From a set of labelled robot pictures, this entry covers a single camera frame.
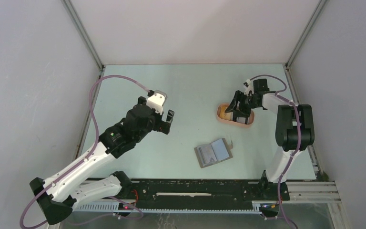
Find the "white card with stripe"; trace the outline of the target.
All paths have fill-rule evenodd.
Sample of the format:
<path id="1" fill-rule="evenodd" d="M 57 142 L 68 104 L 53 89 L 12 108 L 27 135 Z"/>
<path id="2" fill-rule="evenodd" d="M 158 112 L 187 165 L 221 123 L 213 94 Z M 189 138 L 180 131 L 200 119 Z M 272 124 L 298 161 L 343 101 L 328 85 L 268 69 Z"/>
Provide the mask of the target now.
<path id="1" fill-rule="evenodd" d="M 242 117 L 242 116 L 233 115 L 232 116 L 232 121 L 234 121 L 236 123 L 248 125 L 249 124 L 249 118 L 250 118 L 249 116 Z"/>

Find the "grey card holder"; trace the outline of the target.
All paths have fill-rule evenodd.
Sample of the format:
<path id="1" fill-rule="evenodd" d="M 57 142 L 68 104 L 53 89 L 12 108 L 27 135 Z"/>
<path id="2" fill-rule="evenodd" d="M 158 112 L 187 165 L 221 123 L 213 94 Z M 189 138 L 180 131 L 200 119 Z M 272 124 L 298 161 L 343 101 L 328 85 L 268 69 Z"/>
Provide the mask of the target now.
<path id="1" fill-rule="evenodd" d="M 203 144 L 194 148 L 200 168 L 209 167 L 233 157 L 232 141 L 229 143 L 225 138 L 217 139 L 211 143 Z"/>

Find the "white credit card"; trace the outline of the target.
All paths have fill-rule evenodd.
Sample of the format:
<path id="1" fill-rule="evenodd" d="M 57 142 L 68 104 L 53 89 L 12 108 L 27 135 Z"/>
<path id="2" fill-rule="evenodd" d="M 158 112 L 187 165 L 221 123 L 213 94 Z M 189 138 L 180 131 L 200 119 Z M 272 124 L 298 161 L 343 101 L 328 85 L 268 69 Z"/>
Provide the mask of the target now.
<path id="1" fill-rule="evenodd" d="M 203 159 L 203 164 L 208 165 L 217 162 L 217 157 L 211 145 L 203 145 L 199 147 L 200 154 Z"/>

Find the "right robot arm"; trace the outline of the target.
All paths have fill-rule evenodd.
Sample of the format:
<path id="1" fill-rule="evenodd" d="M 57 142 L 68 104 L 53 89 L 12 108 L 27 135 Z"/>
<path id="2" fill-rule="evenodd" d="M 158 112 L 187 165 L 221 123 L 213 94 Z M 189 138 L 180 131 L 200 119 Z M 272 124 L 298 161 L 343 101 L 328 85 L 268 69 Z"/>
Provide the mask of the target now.
<path id="1" fill-rule="evenodd" d="M 226 108 L 218 111 L 220 119 L 238 125 L 249 125 L 254 109 L 261 108 L 276 115 L 275 141 L 278 146 L 270 166 L 264 171 L 265 182 L 258 186 L 263 199 L 277 194 L 276 185 L 286 176 L 296 157 L 315 141 L 313 111 L 309 104 L 297 104 L 281 95 L 287 89 L 273 91 L 268 86 L 269 75 L 262 74 L 244 82 L 244 91 L 237 90 Z"/>

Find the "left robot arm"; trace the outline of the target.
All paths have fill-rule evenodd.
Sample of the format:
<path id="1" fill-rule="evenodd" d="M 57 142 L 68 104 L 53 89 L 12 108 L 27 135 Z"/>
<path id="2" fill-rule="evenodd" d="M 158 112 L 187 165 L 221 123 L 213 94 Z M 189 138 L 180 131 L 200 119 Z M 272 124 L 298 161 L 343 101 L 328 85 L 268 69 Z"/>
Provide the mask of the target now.
<path id="1" fill-rule="evenodd" d="M 78 207 L 101 198 L 127 198 L 132 182 L 123 171 L 87 185 L 83 181 L 101 168 L 132 150 L 151 131 L 169 134 L 174 111 L 162 120 L 167 95 L 155 91 L 138 103 L 115 125 L 107 128 L 84 154 L 55 175 L 35 178 L 30 187 L 50 225 L 64 221 Z"/>

